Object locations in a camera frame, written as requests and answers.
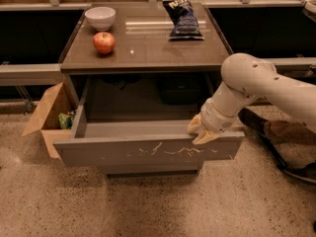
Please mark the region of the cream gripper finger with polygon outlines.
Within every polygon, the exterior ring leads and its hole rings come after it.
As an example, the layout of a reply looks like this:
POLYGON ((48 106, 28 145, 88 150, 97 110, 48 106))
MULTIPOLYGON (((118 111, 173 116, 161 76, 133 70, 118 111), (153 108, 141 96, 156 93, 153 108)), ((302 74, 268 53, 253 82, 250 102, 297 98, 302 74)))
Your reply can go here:
POLYGON ((217 139, 219 135, 213 131, 202 129, 198 132, 197 137, 193 140, 194 145, 206 144, 217 139))
POLYGON ((201 118, 200 115, 195 115, 190 121, 187 132, 188 134, 199 134, 202 129, 201 118))

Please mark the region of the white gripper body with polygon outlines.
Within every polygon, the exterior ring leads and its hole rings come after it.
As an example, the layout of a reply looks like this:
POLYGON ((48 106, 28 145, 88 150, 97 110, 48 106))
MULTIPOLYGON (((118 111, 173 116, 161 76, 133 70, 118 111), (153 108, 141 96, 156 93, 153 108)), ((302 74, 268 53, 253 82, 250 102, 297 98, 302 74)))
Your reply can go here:
POLYGON ((220 133, 229 129, 237 120, 236 117, 227 117, 215 108, 211 98, 207 99, 200 109, 202 126, 211 132, 220 133))

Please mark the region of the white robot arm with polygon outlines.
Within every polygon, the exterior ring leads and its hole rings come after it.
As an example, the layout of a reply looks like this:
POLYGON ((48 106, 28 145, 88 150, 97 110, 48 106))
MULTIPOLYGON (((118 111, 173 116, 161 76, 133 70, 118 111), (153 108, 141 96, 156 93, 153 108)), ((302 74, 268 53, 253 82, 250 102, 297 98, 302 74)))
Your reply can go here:
POLYGON ((231 49, 222 82, 188 126, 204 144, 235 120, 272 141, 316 141, 316 87, 277 73, 276 65, 315 55, 315 15, 305 5, 221 6, 211 20, 231 49))

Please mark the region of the dark robot base leg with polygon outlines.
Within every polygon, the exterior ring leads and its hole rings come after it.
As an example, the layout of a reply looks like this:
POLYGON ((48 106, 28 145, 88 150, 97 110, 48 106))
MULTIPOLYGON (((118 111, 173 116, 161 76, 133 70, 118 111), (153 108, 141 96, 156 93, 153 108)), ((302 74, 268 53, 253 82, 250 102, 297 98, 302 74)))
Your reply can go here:
POLYGON ((278 160, 278 168, 285 174, 312 185, 316 184, 316 163, 304 168, 289 168, 274 148, 275 143, 292 142, 296 144, 316 145, 316 134, 299 122, 285 120, 267 120, 254 112, 243 109, 238 114, 239 120, 255 130, 278 160))

